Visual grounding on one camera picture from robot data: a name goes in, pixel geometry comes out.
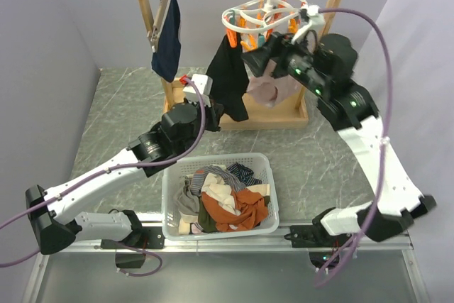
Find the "black underwear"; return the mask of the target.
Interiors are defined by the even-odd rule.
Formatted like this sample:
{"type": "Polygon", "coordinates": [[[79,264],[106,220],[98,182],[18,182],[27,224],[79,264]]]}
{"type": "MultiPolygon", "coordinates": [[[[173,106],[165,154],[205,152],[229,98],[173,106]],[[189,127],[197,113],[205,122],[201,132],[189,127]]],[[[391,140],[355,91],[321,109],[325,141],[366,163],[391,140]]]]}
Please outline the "black underwear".
{"type": "Polygon", "coordinates": [[[223,105],[224,113],[235,122],[249,119],[243,103],[249,79],[242,53],[241,46],[232,48],[225,35],[206,71],[206,75],[213,80],[210,96],[223,105]]]}

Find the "pink beige underwear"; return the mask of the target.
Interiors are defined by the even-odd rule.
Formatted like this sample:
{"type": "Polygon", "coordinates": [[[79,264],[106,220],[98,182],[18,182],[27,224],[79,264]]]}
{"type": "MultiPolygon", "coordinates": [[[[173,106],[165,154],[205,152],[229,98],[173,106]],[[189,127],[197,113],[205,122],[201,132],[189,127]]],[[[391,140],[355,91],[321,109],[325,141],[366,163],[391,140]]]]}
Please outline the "pink beige underwear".
{"type": "MultiPolygon", "coordinates": [[[[306,35],[310,41],[309,49],[312,53],[313,47],[316,45],[316,34],[314,31],[309,31],[306,35]]],[[[316,75],[312,65],[300,77],[287,75],[282,78],[272,78],[271,74],[274,68],[275,62],[269,61],[261,77],[255,77],[252,74],[247,88],[247,93],[257,103],[267,107],[274,107],[291,95],[296,94],[302,86],[310,82],[311,76],[316,75]]]]}

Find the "white clip hanger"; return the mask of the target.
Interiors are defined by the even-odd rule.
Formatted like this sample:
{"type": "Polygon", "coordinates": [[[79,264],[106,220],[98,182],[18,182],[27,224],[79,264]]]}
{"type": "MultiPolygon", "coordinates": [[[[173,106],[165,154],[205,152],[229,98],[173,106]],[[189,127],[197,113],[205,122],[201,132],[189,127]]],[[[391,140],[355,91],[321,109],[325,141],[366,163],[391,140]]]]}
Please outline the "white clip hanger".
{"type": "Polygon", "coordinates": [[[228,45],[248,52],[266,43],[278,27],[296,33],[299,10],[306,5],[306,0],[251,0],[225,10],[221,21],[228,45]]]}

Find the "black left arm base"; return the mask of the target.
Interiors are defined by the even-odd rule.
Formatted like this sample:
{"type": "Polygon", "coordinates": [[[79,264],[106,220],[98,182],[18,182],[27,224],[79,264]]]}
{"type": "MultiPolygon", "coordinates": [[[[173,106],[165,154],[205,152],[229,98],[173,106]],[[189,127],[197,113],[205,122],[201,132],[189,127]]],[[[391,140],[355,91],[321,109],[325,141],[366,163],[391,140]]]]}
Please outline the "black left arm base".
{"type": "Polygon", "coordinates": [[[132,236],[128,236],[123,241],[101,240],[102,250],[115,251],[115,265],[119,272],[131,277],[145,277],[158,272],[163,260],[153,250],[161,250],[164,247],[165,237],[162,228],[158,226],[145,226],[138,231],[134,231],[132,236]],[[141,269],[148,258],[157,261],[155,269],[148,272],[130,272],[130,270],[141,269]]]}

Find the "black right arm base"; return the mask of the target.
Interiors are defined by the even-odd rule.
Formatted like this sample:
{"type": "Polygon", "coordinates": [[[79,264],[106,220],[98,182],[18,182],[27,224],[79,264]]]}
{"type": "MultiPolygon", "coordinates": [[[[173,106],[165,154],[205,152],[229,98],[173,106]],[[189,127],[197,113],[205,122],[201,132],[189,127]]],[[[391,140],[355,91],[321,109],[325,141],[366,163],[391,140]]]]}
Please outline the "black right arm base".
{"type": "Polygon", "coordinates": [[[314,225],[292,225],[284,235],[293,248],[308,248],[309,261],[319,270],[350,238],[348,234],[331,236],[314,225]]]}

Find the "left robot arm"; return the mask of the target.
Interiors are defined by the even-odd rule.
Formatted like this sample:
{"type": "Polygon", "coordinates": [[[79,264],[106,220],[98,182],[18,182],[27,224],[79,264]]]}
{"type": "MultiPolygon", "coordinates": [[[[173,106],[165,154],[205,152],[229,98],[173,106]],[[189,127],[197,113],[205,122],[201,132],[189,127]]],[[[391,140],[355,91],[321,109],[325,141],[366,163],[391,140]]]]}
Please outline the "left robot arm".
{"type": "Polygon", "coordinates": [[[105,163],[64,184],[26,190],[26,206],[39,251],[52,255],[75,241],[106,239],[138,246],[143,227],[132,210],[113,214],[85,211],[90,202],[147,179],[189,154],[204,131],[220,131],[224,107],[183,101],[152,128],[105,163]]]}

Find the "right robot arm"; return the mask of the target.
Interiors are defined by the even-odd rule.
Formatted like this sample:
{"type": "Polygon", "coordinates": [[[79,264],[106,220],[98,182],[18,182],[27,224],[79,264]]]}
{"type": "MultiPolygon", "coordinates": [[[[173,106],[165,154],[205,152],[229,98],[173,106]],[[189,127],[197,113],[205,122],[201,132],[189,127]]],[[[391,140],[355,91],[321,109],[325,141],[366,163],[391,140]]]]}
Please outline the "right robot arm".
{"type": "Polygon", "coordinates": [[[300,43],[292,38],[273,34],[262,47],[243,53],[242,59],[256,77],[290,76],[313,93],[321,115],[348,145],[380,197],[368,226],[364,223],[373,207],[370,202],[319,214],[312,221],[315,242],[328,246],[337,235],[359,232],[381,242],[404,232],[433,210],[436,200],[410,180],[390,145],[380,160],[384,124],[370,93],[352,79],[357,51],[339,34],[323,36],[314,50],[308,49],[306,38],[300,43]]]}

